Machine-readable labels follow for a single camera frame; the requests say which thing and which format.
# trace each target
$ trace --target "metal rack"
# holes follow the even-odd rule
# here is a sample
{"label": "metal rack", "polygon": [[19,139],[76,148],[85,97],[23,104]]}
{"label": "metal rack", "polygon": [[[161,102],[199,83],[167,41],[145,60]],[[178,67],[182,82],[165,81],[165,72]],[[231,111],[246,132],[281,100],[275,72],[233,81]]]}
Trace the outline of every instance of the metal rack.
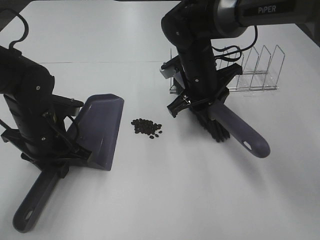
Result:
{"label": "metal rack", "polygon": [[[230,58],[239,56],[235,53]],[[276,45],[273,53],[263,45],[260,52],[253,46],[248,55],[243,53],[242,57],[236,62],[243,68],[243,75],[238,75],[227,86],[230,92],[250,92],[267,91],[278,89],[279,78],[286,58],[285,52],[279,45]],[[231,62],[221,59],[216,61],[216,69],[222,69]],[[170,93],[176,94],[177,88],[174,86],[173,78],[170,79]]]}

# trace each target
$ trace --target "white table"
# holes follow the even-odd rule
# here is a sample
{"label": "white table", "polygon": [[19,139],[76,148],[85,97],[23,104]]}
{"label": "white table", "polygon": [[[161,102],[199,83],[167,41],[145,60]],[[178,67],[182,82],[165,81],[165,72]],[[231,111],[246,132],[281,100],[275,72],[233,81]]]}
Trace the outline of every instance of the white table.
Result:
{"label": "white table", "polygon": [[[174,5],[35,1],[22,11],[30,35],[16,47],[55,76],[55,94],[85,101],[113,93],[125,103],[112,170],[71,168],[26,234],[12,217],[39,171],[0,144],[1,240],[319,239],[320,49],[294,25],[259,27],[258,46],[286,52],[280,89],[226,102],[269,142],[270,156],[258,159],[234,138],[215,143],[188,111],[168,113],[175,96],[159,68],[172,46],[160,20]],[[2,46],[19,37],[19,24],[0,32]],[[215,43],[252,38],[248,30]],[[4,100],[0,106],[13,127]],[[163,134],[134,134],[130,122],[140,117],[161,123]]]}

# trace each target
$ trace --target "dustpan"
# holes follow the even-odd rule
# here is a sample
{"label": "dustpan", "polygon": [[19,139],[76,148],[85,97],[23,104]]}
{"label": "dustpan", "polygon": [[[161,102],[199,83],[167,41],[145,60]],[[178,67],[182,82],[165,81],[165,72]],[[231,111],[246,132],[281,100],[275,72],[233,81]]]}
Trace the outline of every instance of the dustpan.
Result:
{"label": "dustpan", "polygon": [[[55,98],[55,106],[67,106],[66,100],[75,102],[69,98]],[[81,107],[75,103],[71,107]],[[118,131],[122,117],[124,100],[113,94],[93,95],[87,99],[81,111],[75,118],[78,125],[78,138],[76,143],[80,149],[54,162],[52,164],[41,165],[35,163],[28,150],[19,144],[19,132],[14,129],[6,130],[1,136],[5,142],[11,142],[18,147],[23,153],[21,157],[35,164],[41,169],[41,174],[33,184],[32,188],[26,195],[22,204],[13,217],[13,226],[21,233],[31,230],[47,200],[49,199],[55,185],[60,178],[64,178],[69,166],[82,166],[110,171],[113,163],[114,152],[117,143]],[[67,130],[67,135],[74,138],[77,134],[76,127],[72,124]]]}

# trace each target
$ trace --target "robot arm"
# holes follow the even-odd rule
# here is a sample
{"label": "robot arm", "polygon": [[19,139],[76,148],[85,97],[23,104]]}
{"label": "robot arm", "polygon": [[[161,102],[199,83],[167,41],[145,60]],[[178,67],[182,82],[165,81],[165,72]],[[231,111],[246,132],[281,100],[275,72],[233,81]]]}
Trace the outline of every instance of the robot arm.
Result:
{"label": "robot arm", "polygon": [[267,141],[224,105],[229,95],[226,86],[242,74],[242,68],[234,63],[217,71],[211,40],[238,37],[249,26],[288,23],[312,23],[311,31],[319,40],[318,13],[318,0],[181,1],[161,21],[165,36],[178,51],[178,57],[164,64],[161,72],[166,77],[165,71],[174,73],[184,89],[167,106],[172,116],[189,108],[217,142],[231,133],[253,155],[267,157]]}
{"label": "robot arm", "polygon": [[198,39],[240,36],[249,26],[312,23],[320,41],[318,0],[184,0],[161,21],[162,30],[177,48]]}

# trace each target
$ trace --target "cable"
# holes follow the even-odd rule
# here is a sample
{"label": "cable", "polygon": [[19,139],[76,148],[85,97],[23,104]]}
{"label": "cable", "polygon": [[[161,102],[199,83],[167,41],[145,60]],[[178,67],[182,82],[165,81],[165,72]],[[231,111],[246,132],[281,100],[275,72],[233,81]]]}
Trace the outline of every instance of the cable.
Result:
{"label": "cable", "polygon": [[236,46],[236,45],[231,45],[231,46],[228,46],[228,47],[225,47],[225,48],[215,48],[215,47],[212,47],[214,50],[216,50],[217,52],[225,52],[225,51],[227,51],[227,50],[229,50],[229,49],[232,49],[232,48],[236,48],[237,49],[237,51],[235,51],[235,54],[237,54],[237,53],[240,53],[240,55],[238,56],[238,57],[235,57],[235,58],[230,58],[230,57],[225,57],[224,55],[217,55],[217,56],[215,56],[214,58],[215,59],[221,59],[221,60],[224,60],[224,61],[227,61],[227,62],[236,62],[236,61],[238,61],[241,57],[242,57],[242,55],[243,55],[243,52],[242,52],[242,50],[240,49],[240,47],[238,47],[238,46]]}
{"label": "cable", "polygon": [[73,119],[72,116],[67,115],[67,117],[71,120],[72,124],[73,124],[74,127],[75,127],[76,134],[75,134],[75,137],[74,137],[74,141],[76,142],[76,141],[78,140],[78,137],[79,137],[79,134],[80,134],[79,125],[76,123],[76,121]]}
{"label": "cable", "polygon": [[243,48],[243,49],[240,49],[238,46],[235,46],[235,45],[228,46],[228,47],[225,47],[225,48],[222,48],[222,49],[212,47],[217,52],[221,52],[222,50],[224,52],[224,51],[229,50],[231,48],[236,48],[237,49],[237,51],[232,51],[232,52],[227,52],[225,54],[217,55],[214,58],[215,59],[222,59],[222,60],[225,60],[225,61],[228,61],[228,62],[235,62],[234,60],[237,59],[237,58],[228,58],[226,56],[230,56],[232,54],[240,53],[240,57],[241,57],[242,53],[244,51],[247,51],[247,50],[251,49],[256,44],[257,40],[258,40],[258,27],[254,26],[254,40],[253,40],[253,43],[250,46],[248,46],[246,48]]}
{"label": "cable", "polygon": [[78,152],[79,150],[79,146],[74,142],[73,139],[71,139],[66,131],[63,131],[61,129],[59,129],[59,127],[56,125],[56,123],[53,121],[53,119],[50,117],[49,113],[44,113],[42,115],[45,119],[46,122],[49,124],[49,126],[58,134],[60,135],[60,137],[62,138],[62,140],[64,141],[64,143],[68,146],[68,148],[70,149],[70,151],[72,151],[73,153]]}
{"label": "cable", "polygon": [[26,37],[28,36],[29,34],[29,25],[27,23],[27,21],[24,19],[23,16],[21,16],[18,12],[16,12],[15,10],[11,9],[11,8],[2,8],[0,7],[0,13],[2,13],[3,11],[9,11],[11,13],[13,13],[15,16],[17,16],[22,22],[23,22],[23,25],[24,25],[24,33],[22,35],[22,37],[19,39],[19,40],[15,40],[15,41],[12,41],[10,44],[9,44],[9,49],[10,50],[14,50],[14,45],[16,43],[19,43],[19,42],[22,42],[23,40],[26,39]]}
{"label": "cable", "polygon": [[1,119],[0,119],[0,125],[1,125],[2,127],[4,127],[5,130],[11,129],[11,127],[9,127],[9,126],[8,126],[4,121],[2,121]]}

